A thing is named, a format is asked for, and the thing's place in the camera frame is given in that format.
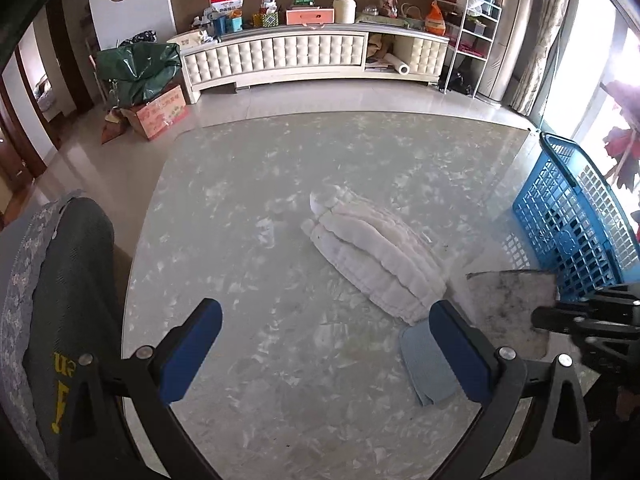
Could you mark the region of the paper towel roll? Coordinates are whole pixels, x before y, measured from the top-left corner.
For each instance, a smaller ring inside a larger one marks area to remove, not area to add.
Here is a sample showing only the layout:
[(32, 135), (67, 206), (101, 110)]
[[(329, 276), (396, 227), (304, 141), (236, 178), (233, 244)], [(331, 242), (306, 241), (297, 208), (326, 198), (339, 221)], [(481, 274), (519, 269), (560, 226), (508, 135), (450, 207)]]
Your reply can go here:
[(395, 72), (399, 75), (406, 76), (410, 73), (409, 65), (391, 53), (386, 53), (386, 55), (384, 55), (384, 61), (389, 66), (392, 66)]

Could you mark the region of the grey felt cloth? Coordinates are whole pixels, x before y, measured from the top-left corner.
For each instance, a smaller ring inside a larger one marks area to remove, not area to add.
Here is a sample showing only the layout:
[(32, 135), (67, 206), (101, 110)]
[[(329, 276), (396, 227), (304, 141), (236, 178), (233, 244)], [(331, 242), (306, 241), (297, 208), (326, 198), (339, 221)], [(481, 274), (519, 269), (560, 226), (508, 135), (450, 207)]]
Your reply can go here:
[(465, 312), (495, 347), (511, 347), (529, 360), (541, 360), (547, 354), (549, 333), (533, 326), (532, 314), (538, 307), (553, 307), (558, 299), (553, 273), (472, 273), (466, 277), (466, 286), (469, 300)]

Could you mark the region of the white quilted cloth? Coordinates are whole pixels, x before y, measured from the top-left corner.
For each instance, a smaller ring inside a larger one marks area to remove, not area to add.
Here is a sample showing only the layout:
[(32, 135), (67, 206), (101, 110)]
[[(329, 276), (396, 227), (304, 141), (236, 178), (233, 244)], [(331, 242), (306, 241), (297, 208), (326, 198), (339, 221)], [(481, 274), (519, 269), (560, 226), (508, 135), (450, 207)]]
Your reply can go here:
[(302, 230), (331, 266), (372, 304), (414, 325), (442, 299), (448, 273), (424, 236), (350, 188), (309, 194)]

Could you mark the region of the white metal shelf rack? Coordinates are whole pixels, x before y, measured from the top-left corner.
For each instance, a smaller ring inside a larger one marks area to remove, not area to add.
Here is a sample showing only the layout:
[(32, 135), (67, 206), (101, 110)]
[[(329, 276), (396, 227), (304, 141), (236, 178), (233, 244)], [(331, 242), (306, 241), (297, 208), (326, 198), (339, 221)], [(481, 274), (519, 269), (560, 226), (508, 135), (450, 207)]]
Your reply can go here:
[(448, 47), (440, 76), (447, 93), (466, 84), (475, 98), (496, 43), (502, 6), (497, 0), (435, 0), (445, 19)]

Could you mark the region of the white plastic jug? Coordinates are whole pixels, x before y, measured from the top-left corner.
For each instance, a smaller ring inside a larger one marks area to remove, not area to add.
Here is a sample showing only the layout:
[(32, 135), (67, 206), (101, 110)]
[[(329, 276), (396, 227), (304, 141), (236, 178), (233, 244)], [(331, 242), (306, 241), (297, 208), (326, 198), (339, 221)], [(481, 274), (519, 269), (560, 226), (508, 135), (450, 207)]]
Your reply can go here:
[(334, 22), (336, 24), (354, 24), (357, 3), (355, 0), (333, 0)]

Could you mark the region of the pink cardboard box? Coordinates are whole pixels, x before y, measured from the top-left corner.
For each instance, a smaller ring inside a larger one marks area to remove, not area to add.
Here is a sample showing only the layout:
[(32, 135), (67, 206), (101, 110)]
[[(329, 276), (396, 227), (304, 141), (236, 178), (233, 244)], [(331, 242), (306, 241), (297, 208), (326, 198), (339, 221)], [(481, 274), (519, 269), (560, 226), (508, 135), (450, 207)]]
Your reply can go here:
[(119, 110), (143, 139), (151, 141), (188, 114), (182, 89), (175, 84), (149, 103)]

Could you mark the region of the tall grey air conditioner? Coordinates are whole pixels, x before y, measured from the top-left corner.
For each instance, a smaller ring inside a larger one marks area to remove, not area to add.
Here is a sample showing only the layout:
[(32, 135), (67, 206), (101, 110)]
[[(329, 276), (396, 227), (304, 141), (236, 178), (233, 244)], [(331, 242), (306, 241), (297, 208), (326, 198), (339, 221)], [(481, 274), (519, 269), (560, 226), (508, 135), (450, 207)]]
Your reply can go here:
[(501, 8), (500, 20), (478, 91), (491, 101), (501, 102), (520, 55), (534, 0), (496, 3)]

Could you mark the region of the white tufted TV cabinet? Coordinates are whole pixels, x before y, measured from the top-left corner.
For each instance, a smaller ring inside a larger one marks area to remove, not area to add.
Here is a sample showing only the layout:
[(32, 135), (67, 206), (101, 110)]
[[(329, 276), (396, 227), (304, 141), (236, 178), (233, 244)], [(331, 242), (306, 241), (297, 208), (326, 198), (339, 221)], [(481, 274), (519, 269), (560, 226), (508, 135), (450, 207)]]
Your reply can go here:
[[(448, 39), (427, 32), (378, 24), (278, 26), (234, 32), (182, 49), (188, 102), (227, 84), (260, 84), (323, 79), (395, 79), (437, 84)], [(410, 67), (399, 75), (384, 61), (391, 53)]]

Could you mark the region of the green plastic bag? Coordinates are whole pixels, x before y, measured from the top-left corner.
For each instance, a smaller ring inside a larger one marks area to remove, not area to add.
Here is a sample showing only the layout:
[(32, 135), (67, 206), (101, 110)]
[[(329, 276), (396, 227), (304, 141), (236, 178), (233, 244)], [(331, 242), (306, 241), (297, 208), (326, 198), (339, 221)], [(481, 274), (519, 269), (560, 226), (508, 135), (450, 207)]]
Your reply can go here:
[(135, 42), (96, 55), (96, 76), (107, 85), (108, 99), (128, 108), (157, 98), (181, 72), (178, 44)]

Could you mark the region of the blue plastic laundry basket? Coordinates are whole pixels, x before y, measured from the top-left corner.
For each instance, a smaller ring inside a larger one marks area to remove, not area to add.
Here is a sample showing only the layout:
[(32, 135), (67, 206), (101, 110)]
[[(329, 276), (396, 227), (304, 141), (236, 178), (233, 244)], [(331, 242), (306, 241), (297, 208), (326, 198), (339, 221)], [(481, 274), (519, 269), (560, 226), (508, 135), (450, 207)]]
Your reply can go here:
[(512, 205), (560, 297), (639, 281), (639, 243), (620, 201), (574, 141), (543, 132), (536, 164)]

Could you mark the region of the beige patterned curtain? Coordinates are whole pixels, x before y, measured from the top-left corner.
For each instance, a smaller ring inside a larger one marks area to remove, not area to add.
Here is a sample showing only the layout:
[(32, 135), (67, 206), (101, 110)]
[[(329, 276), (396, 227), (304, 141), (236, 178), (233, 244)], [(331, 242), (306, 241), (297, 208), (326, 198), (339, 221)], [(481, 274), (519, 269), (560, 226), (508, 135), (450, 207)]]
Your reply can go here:
[(569, 1), (542, 0), (533, 52), (511, 101), (512, 110), (518, 114), (527, 116), (533, 109), (544, 79), (548, 57), (564, 22)]

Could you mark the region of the orange bag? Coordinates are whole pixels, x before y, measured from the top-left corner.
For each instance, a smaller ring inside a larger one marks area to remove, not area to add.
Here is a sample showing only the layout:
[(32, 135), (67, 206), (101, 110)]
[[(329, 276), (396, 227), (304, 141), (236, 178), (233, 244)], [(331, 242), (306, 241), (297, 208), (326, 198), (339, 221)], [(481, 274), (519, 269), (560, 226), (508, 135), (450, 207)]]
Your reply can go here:
[(429, 34), (441, 37), (446, 35), (445, 19), (436, 0), (432, 2), (431, 9), (426, 14), (424, 25), (425, 31)]

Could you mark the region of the pink drawer box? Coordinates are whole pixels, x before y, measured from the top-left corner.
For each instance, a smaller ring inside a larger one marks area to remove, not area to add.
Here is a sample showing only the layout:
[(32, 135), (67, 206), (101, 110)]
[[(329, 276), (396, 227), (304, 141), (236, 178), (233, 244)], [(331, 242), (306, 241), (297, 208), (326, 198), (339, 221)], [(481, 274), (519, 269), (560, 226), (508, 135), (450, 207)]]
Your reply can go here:
[(288, 9), (285, 11), (285, 21), (288, 25), (325, 25), (334, 22), (333, 8), (315, 8), (305, 6), (304, 8)]

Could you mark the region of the light blue towel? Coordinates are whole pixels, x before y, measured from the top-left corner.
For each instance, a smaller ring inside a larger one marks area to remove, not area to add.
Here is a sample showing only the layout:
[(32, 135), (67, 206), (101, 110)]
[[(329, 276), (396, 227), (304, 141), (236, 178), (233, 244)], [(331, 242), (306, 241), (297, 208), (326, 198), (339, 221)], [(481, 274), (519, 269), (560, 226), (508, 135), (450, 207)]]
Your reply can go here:
[(410, 385), (422, 406), (442, 403), (457, 392), (457, 378), (427, 320), (405, 328), (399, 337), (399, 348)]

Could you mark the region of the red white gift box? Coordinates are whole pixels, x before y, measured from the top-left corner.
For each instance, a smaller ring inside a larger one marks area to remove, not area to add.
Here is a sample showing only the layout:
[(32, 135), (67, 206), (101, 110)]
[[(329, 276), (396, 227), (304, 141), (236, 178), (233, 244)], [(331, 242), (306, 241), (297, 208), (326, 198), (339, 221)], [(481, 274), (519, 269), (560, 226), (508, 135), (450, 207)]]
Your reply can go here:
[(229, 14), (242, 10), (244, 0), (209, 0), (210, 7), (217, 13)]

